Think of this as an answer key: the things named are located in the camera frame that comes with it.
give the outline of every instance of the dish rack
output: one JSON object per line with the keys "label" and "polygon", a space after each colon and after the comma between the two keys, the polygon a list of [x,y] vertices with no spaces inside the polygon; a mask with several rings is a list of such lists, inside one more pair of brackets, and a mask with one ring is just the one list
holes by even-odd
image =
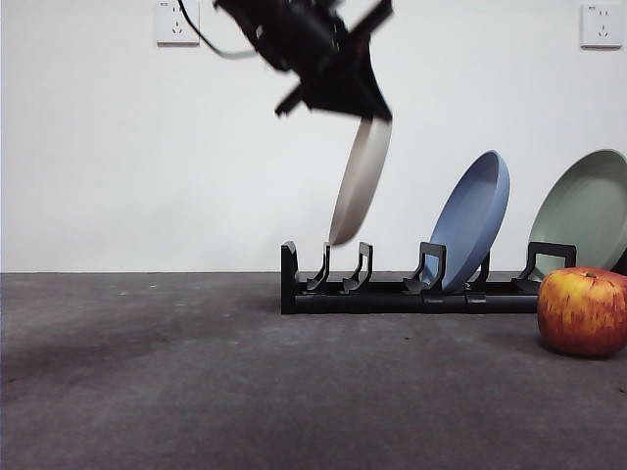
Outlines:
{"label": "dish rack", "polygon": [[[294,242],[281,246],[281,314],[297,313],[535,313],[540,282],[532,279],[538,255],[564,259],[565,267],[577,263],[572,245],[531,242],[527,265],[508,281],[489,281],[490,254],[474,280],[457,292],[442,290],[447,247],[420,244],[418,268],[407,278],[372,280],[372,245],[360,243],[358,265],[349,277],[330,272],[330,247],[323,246],[322,268],[312,278],[301,279]],[[421,274],[426,257],[437,260],[437,273],[430,283]],[[627,274],[627,252],[616,272]]]}

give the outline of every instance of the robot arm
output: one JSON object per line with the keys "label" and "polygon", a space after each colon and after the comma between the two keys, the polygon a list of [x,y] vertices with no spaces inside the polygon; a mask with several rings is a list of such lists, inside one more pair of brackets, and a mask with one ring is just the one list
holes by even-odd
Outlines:
{"label": "robot arm", "polygon": [[338,0],[216,0],[253,47],[279,71],[301,83],[276,108],[288,115],[301,101],[310,109],[392,120],[372,71],[370,35],[392,15],[392,1],[378,4],[348,31]]}

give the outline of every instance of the white wall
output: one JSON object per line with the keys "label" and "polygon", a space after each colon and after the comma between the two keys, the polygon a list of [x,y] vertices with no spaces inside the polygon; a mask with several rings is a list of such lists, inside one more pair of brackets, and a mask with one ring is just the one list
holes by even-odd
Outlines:
{"label": "white wall", "polygon": [[[216,43],[248,46],[203,3]],[[287,239],[316,269],[358,120],[275,118],[295,76],[157,48],[155,4],[2,2],[3,271],[276,270]],[[376,269],[413,269],[458,178],[497,149],[512,184],[494,267],[522,267],[557,178],[598,148],[627,152],[626,52],[581,51],[574,0],[395,8],[372,44],[395,129],[358,239]]]}

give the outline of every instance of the green plate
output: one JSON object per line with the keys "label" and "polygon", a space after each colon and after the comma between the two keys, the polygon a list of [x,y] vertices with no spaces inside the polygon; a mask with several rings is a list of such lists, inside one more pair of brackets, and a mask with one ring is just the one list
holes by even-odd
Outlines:
{"label": "green plate", "polygon": [[[540,207],[529,241],[577,247],[577,264],[612,269],[627,248],[627,160],[600,150],[574,164]],[[563,267],[538,257],[536,277]]]}

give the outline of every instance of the black cable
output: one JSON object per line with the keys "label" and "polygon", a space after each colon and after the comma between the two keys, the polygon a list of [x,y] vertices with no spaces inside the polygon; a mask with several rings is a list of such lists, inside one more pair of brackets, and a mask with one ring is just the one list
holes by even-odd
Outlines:
{"label": "black cable", "polygon": [[196,27],[196,25],[192,23],[191,19],[189,18],[189,15],[187,15],[187,10],[185,10],[185,5],[183,5],[183,0],[178,0],[178,6],[180,7],[180,11],[183,14],[183,17],[185,17],[185,20],[187,21],[189,26],[192,29],[194,29],[194,31],[196,31],[196,34],[199,35],[199,37],[205,42],[205,44],[207,44],[209,48],[212,51],[214,51],[216,54],[218,54],[220,57],[224,59],[237,60],[237,59],[248,59],[250,57],[255,57],[257,55],[257,51],[241,51],[241,52],[220,51],[214,44],[212,44],[209,41],[209,39],[207,39],[204,36],[202,32],[200,32],[200,29],[198,29],[198,27]]}

